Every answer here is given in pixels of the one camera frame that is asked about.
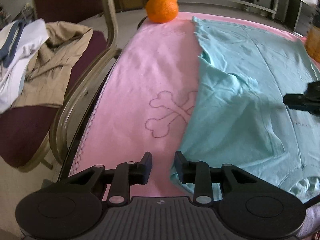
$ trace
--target teal shirt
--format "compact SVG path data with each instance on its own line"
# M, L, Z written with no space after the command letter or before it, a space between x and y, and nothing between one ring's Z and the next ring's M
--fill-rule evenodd
M203 49L196 106L180 151L220 168L231 163L303 202L320 194L320 119L290 110L286 93L317 81L300 40L265 30L193 18ZM174 167L171 180L179 183ZM182 185L193 192L193 184ZM215 200L222 198L212 184Z

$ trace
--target chair leg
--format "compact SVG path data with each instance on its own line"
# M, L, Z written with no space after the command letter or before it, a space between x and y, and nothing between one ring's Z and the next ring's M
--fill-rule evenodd
M53 169L53 165L51 163L48 163L45 159L42 159L41 163L46 166L49 170Z

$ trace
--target floor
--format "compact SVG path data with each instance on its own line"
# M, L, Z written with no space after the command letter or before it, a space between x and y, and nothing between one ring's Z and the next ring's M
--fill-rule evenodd
M182 4L180 5L180 11L233 17L286 30L281 24L275 23L259 15L246 13L238 9L212 5ZM146 13L144 10L127 11L117 14L119 26L119 47L123 48L126 45L129 39L134 35L138 23L143 19L143 17L145 17L145 15ZM103 17L91 17L81 22L81 24L93 27L95 30L102 31L105 36L107 35L107 27ZM79 120L73 120L73 127L71 127L70 130L75 130L78 123ZM52 171L40 164L29 173L20 173L16 169L11 168L0 158L0 211L2 214L2 216L0 216L0 240L18 239L13 235L17 237L21 236L14 216L14 210L18 202L24 196L39 190L44 179L52 181L57 180L61 166L54 161L51 153L47 155L46 159L53 163L54 167Z

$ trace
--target orange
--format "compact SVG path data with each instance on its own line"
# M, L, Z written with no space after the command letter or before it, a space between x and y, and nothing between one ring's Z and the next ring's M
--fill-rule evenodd
M179 6L177 0L149 0L146 11L151 21L167 23L178 15Z

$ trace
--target pink fabric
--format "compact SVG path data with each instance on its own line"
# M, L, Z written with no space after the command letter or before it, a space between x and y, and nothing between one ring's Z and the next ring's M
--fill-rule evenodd
M96 164L114 169L119 163L153 156L145 186L131 196L178 196L169 180L198 89L200 46L192 16L264 29L289 40L297 37L266 25L228 17L180 12L166 24L148 20L123 50L107 81L76 154L70 174Z

